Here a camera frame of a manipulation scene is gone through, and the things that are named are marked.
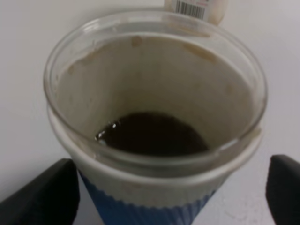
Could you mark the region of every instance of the barcode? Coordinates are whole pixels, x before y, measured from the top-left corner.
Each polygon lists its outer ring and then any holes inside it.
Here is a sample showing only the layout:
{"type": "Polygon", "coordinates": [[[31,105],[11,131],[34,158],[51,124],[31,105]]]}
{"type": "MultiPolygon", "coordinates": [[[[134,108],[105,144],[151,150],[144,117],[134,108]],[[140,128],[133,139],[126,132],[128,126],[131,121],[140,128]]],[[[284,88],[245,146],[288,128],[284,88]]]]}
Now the barcode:
{"type": "Polygon", "coordinates": [[[205,8],[200,6],[191,5],[182,1],[177,1],[176,3],[176,13],[190,15],[198,19],[203,19],[205,8]]]}

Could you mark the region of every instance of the dark liquid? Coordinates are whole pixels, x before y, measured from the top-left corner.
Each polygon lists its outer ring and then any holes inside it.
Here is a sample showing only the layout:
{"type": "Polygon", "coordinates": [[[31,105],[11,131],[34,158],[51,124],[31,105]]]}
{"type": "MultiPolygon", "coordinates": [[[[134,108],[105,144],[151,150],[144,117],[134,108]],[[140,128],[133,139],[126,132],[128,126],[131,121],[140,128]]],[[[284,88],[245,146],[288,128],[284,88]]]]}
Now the dark liquid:
{"type": "Polygon", "coordinates": [[[139,155],[170,157],[204,152],[208,147],[190,126],[156,112],[122,117],[100,131],[96,140],[139,155]]]}

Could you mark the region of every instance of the white surface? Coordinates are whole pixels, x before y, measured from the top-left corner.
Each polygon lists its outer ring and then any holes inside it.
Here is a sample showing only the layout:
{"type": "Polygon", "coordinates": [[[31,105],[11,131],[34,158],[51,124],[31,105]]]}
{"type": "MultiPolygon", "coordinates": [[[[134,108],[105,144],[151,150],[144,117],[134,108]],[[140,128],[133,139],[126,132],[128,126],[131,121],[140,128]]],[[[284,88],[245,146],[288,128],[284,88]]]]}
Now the white surface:
{"type": "MultiPolygon", "coordinates": [[[[162,7],[162,0],[0,0],[0,201],[68,156],[45,110],[42,76],[57,41],[97,16],[162,7]]],[[[254,158],[213,196],[195,225],[274,225],[265,201],[269,159],[300,161],[299,0],[230,0],[222,26],[261,62],[270,91],[265,139],[254,158]]],[[[82,187],[75,225],[99,225],[82,187]]]]}

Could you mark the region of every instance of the label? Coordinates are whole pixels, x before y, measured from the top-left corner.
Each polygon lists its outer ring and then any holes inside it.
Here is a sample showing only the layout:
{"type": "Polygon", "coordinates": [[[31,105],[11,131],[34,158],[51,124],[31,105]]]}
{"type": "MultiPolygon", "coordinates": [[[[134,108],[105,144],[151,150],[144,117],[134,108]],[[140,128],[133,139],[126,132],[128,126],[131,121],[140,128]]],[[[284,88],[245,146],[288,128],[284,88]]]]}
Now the label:
{"type": "Polygon", "coordinates": [[[171,7],[175,13],[208,21],[212,1],[213,0],[172,0],[171,7]]]}

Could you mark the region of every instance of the paper cup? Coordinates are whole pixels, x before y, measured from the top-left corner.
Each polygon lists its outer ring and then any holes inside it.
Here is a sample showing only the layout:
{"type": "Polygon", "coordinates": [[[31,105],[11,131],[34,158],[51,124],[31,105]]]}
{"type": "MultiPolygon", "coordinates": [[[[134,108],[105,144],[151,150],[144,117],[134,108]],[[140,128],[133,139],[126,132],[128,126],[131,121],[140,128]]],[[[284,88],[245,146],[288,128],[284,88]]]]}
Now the paper cup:
{"type": "Polygon", "coordinates": [[[181,15],[123,13],[76,29],[52,52],[44,85],[53,130],[106,225],[190,225],[262,137],[258,62],[225,31],[181,15]],[[135,112],[178,118],[210,150],[148,157],[95,141],[135,112]]]}

